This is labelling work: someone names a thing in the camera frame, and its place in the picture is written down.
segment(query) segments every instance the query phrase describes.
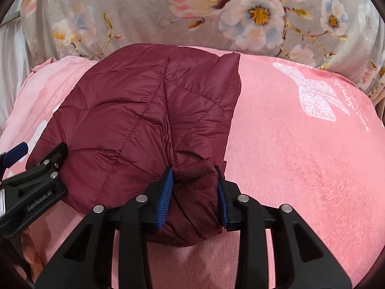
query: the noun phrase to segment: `metal bolt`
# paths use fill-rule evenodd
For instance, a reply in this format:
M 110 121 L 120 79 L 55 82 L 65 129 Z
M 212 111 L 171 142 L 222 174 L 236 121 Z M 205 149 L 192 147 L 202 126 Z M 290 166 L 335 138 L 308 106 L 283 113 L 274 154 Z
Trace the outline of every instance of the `metal bolt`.
M 239 202 L 243 202 L 243 203 L 246 203 L 246 202 L 249 202 L 250 198 L 248 195 L 239 195 L 238 196 L 238 201 Z
M 102 205 L 96 205 L 96 206 L 94 206 L 94 208 L 92 209 L 95 213 L 101 213 L 101 212 L 103 212 L 104 211 L 104 206 L 102 206 Z
M 291 205 L 288 205 L 288 204 L 284 204 L 283 206 L 281 206 L 281 209 L 282 211 L 284 211 L 285 213 L 290 213 L 293 208 L 291 207 Z
M 136 197 L 136 202 L 139 202 L 139 203 L 144 203 L 148 200 L 147 196 L 146 195 L 138 195 Z
M 55 179 L 55 178 L 57 177 L 57 175 L 59 175 L 58 172 L 53 172 L 53 173 L 51 174 L 51 178 L 52 178 L 52 179 Z

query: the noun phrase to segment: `gray floral fabric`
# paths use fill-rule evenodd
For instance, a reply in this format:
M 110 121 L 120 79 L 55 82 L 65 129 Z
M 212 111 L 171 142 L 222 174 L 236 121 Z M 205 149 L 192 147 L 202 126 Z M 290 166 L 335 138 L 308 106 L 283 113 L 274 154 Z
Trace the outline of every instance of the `gray floral fabric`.
M 138 42 L 204 46 L 330 70 L 385 99 L 384 22 L 370 0 L 23 0 L 21 13 L 35 64 Z

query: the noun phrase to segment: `clamp handle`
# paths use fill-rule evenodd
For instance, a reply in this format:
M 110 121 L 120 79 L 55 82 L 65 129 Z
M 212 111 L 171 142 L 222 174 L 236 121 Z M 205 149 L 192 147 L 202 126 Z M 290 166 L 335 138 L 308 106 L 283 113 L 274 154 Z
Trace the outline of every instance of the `clamp handle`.
M 35 168 L 1 182 L 0 235 L 6 239 L 18 235 L 67 194 L 57 171 L 67 153 L 67 145 L 61 143 Z
M 240 194 L 237 185 L 224 181 L 217 171 L 218 192 L 224 197 L 219 195 L 221 218 L 227 218 L 228 231 L 241 232 L 236 289 L 269 289 L 265 229 L 271 230 L 273 238 L 278 288 L 352 289 L 342 266 L 292 206 L 261 205 Z
M 160 181 L 124 206 L 95 206 L 51 258 L 35 289 L 110 289 L 115 230 L 121 232 L 119 287 L 152 289 L 146 234 L 157 232 L 166 219 L 171 175 L 167 168 Z

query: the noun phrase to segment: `pink blanket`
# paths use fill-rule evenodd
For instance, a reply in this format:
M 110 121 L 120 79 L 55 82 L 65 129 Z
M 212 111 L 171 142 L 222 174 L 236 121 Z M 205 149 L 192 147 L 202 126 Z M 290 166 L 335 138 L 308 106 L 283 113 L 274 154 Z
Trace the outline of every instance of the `pink blanket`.
M 93 64 L 66 57 L 30 76 L 0 152 L 22 141 L 32 147 L 53 110 Z M 292 204 L 357 284 L 385 244 L 385 129 L 373 105 L 347 79 L 281 59 L 241 55 L 239 74 L 242 92 L 226 150 L 226 178 L 261 204 Z M 24 163 L 11 172 L 21 172 Z M 58 203 L 32 225 L 44 263 L 81 219 Z M 154 288 L 233 288 L 237 253 L 237 233 L 183 249 L 149 244 Z M 272 264 L 270 269 L 273 287 Z

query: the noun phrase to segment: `quilted jacket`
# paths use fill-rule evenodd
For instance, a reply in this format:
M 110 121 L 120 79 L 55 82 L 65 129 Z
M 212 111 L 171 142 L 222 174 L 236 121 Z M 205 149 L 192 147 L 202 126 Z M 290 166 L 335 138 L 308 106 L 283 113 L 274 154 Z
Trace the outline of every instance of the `quilted jacket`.
M 241 91 L 240 55 L 135 44 L 94 65 L 54 113 L 26 168 L 61 142 L 65 202 L 85 214 L 142 194 L 172 166 L 163 228 L 149 241 L 190 246 L 221 232 L 217 175 Z

